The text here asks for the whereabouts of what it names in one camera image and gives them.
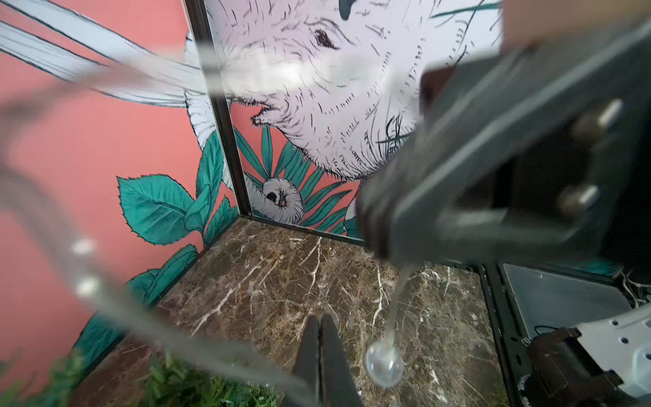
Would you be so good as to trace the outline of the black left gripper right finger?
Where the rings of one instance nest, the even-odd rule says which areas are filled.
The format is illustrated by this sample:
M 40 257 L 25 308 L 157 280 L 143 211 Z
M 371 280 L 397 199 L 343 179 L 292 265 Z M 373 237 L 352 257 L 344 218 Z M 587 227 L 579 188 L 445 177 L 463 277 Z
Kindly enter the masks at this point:
M 363 407 L 332 315 L 320 320 L 320 397 L 330 407 Z

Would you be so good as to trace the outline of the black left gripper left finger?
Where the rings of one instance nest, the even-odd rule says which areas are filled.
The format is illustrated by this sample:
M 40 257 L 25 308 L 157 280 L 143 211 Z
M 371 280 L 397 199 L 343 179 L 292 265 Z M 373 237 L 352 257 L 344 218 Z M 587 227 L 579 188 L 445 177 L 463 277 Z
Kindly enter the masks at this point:
M 292 373 L 303 379 L 310 390 L 310 400 L 321 406 L 320 320 L 310 315 L 303 328 Z

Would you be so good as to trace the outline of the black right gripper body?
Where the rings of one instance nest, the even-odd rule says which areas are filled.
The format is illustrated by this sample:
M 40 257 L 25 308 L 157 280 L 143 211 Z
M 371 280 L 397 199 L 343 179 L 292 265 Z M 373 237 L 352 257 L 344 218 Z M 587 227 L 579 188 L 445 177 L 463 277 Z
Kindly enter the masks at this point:
M 650 260 L 650 22 L 421 80 L 423 120 L 362 186 L 364 245 L 397 264 Z

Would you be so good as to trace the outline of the small green christmas tree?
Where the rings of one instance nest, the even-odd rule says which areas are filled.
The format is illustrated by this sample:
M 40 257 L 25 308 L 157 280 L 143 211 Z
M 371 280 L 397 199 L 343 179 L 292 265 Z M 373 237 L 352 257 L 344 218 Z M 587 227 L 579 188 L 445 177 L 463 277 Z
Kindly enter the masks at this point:
M 85 357 L 78 352 L 56 361 L 45 388 L 25 396 L 25 388 L 14 383 L 1 392 L 2 406 L 71 406 L 72 393 L 81 382 Z M 116 397 L 110 406 L 277 406 L 279 394 L 268 386 L 227 380 L 195 369 L 164 353 L 153 358 L 149 371 L 136 380 L 139 395 Z

